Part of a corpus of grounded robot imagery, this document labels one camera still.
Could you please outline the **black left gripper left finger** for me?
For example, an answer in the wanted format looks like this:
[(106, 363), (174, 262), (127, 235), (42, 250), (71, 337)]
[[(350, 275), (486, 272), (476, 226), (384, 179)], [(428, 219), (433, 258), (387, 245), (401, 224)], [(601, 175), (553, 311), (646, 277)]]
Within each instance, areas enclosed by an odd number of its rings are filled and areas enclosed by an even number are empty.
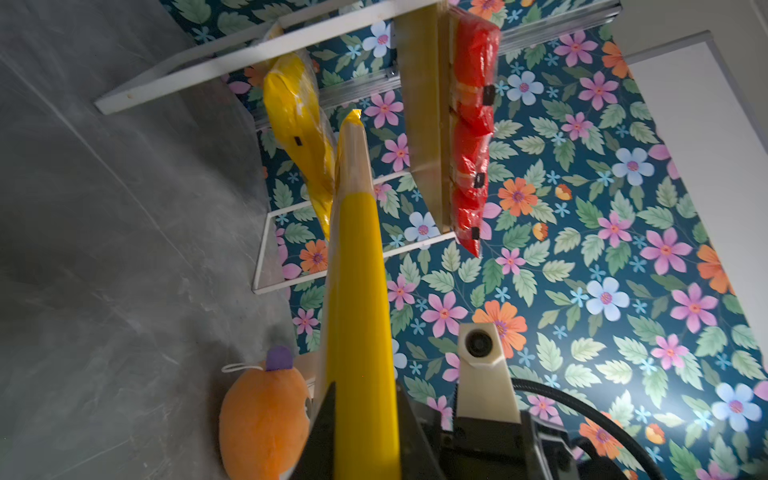
[(290, 480), (334, 478), (336, 383), (328, 387)]

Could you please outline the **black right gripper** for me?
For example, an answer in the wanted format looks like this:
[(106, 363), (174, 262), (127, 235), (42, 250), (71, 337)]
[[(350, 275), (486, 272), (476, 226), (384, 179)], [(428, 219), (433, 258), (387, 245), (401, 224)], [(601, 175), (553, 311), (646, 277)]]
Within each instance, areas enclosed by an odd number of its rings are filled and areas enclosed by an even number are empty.
[(432, 464), (421, 479), (577, 479), (571, 442), (559, 425), (527, 412), (518, 423), (460, 418), (447, 431), (442, 415), (419, 409)]

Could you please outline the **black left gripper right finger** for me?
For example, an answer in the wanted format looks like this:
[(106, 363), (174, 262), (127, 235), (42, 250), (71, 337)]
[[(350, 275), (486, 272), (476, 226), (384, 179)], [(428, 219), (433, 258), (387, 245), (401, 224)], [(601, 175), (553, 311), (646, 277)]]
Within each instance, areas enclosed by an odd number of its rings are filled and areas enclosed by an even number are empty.
[(401, 478), (444, 479), (422, 424), (402, 389), (397, 390), (397, 410)]

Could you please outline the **yellow pasta bag bottom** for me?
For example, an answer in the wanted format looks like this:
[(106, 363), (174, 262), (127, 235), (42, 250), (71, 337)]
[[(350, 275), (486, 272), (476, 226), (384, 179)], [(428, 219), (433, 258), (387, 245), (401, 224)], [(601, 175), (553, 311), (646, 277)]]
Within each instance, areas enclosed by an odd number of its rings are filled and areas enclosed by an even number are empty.
[(334, 479), (401, 476), (390, 310), (377, 201), (358, 109), (343, 120), (330, 223), (323, 348), (336, 383)]

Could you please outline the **yellow pasta bag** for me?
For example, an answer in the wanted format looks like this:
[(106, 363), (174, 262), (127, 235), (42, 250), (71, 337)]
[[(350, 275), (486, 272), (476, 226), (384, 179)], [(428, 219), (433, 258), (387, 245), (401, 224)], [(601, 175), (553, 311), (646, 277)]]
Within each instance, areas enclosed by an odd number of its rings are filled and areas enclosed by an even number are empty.
[(323, 348), (336, 383), (334, 479), (401, 476), (390, 310), (377, 201), (358, 109), (343, 120), (330, 223)]
[(263, 82), (264, 103), (277, 143), (299, 168), (309, 201), (326, 238), (335, 192), (336, 140), (319, 105), (319, 90), (308, 53), (280, 56)]

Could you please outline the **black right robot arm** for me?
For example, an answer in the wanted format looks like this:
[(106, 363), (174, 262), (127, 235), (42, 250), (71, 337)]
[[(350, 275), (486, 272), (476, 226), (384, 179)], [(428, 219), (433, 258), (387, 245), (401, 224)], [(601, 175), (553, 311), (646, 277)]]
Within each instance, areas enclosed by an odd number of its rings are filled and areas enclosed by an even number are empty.
[(624, 479), (608, 450), (627, 453), (651, 479), (665, 475), (640, 444), (606, 415), (576, 397), (541, 383), (513, 378), (511, 385), (564, 405), (585, 419), (595, 432), (570, 437), (566, 430), (521, 413), (518, 423), (459, 418), (451, 430), (442, 414), (426, 406), (415, 410), (427, 461), (414, 479)]

